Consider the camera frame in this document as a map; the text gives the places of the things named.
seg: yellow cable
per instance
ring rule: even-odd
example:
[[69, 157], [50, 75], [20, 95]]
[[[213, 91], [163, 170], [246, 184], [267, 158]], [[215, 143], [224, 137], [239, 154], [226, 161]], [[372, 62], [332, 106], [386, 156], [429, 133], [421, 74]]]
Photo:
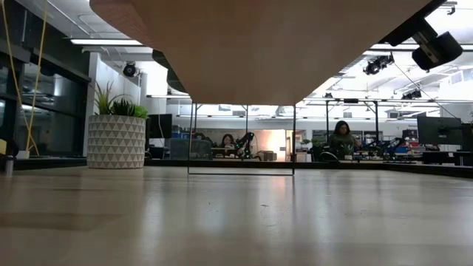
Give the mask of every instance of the yellow cable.
[[36, 91], [38, 90], [39, 74], [41, 73], [41, 59], [43, 58], [43, 45], [44, 45], [44, 34], [46, 33], [46, 20], [47, 20], [47, 0], [44, 0], [43, 32], [41, 33], [41, 43], [39, 45], [38, 71], [36, 73], [35, 90], [33, 91], [33, 104], [31, 108], [30, 126], [27, 128], [28, 129], [27, 147], [30, 147], [30, 139], [32, 139], [31, 128], [33, 127], [33, 118], [35, 117]]
[[[3, 22], [4, 22], [4, 25], [5, 25], [5, 35], [7, 36], [8, 52], [10, 53], [10, 65], [11, 65], [11, 68], [12, 68], [12, 71], [13, 71], [13, 80], [15, 81], [16, 96], [18, 98], [17, 102], [18, 102], [18, 105], [20, 106], [20, 108], [23, 109], [23, 106], [21, 105], [21, 93], [20, 93], [20, 89], [19, 89], [19, 86], [18, 86], [18, 80], [16, 79], [15, 64], [13, 63], [13, 53], [12, 53], [12, 47], [11, 47], [11, 43], [10, 43], [10, 34], [8, 32], [7, 11], [5, 10], [5, 3], [3, 3], [1, 5], [1, 9], [2, 9], [2, 12], [3, 12]], [[27, 127], [27, 129], [29, 131], [30, 127], [28, 126], [27, 115], [25, 114], [24, 111], [23, 111], [23, 118], [24, 118], [25, 126]], [[34, 140], [32, 140], [32, 142], [33, 142], [33, 145], [35, 146], [36, 154], [39, 156], [38, 147], [36, 147], [36, 143], [35, 143]]]

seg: dark hair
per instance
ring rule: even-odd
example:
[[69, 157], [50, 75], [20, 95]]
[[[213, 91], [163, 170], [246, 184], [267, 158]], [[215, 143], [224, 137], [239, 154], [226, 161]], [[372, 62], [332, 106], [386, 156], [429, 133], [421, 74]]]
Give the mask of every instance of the dark hair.
[[224, 134], [223, 135], [223, 138], [222, 138], [222, 143], [220, 144], [221, 147], [224, 147], [225, 146], [225, 138], [226, 137], [229, 137], [230, 138], [230, 141], [232, 143], [235, 143], [235, 139], [234, 139], [234, 136], [232, 136], [231, 134]]
[[341, 126], [347, 126], [347, 134], [350, 133], [350, 126], [348, 126], [348, 123], [345, 122], [345, 121], [343, 121], [343, 120], [341, 120], [341, 121], [339, 121], [339, 122], [336, 124], [336, 126], [335, 126], [335, 134], [340, 134], [340, 128], [341, 128]]

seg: wooden floor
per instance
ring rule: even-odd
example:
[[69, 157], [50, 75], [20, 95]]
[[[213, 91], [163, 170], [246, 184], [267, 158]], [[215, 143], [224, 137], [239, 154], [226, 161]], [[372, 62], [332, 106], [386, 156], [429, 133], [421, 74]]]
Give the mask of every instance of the wooden floor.
[[17, 172], [0, 177], [0, 265], [473, 265], [473, 182], [389, 171]]

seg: white geometric planter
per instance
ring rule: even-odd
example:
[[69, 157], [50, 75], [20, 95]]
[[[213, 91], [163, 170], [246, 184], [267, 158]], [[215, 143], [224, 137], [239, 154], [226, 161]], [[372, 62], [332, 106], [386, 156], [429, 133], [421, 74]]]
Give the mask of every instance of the white geometric planter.
[[89, 117], [89, 168], [142, 168], [145, 158], [146, 120], [120, 115]]

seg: security camera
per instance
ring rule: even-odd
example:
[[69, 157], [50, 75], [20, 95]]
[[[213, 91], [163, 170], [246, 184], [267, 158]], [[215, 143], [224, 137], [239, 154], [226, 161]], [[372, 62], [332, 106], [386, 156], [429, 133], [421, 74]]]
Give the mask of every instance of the security camera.
[[127, 62], [125, 67], [123, 68], [123, 74], [126, 77], [134, 78], [138, 75], [139, 71], [135, 66], [135, 62]]

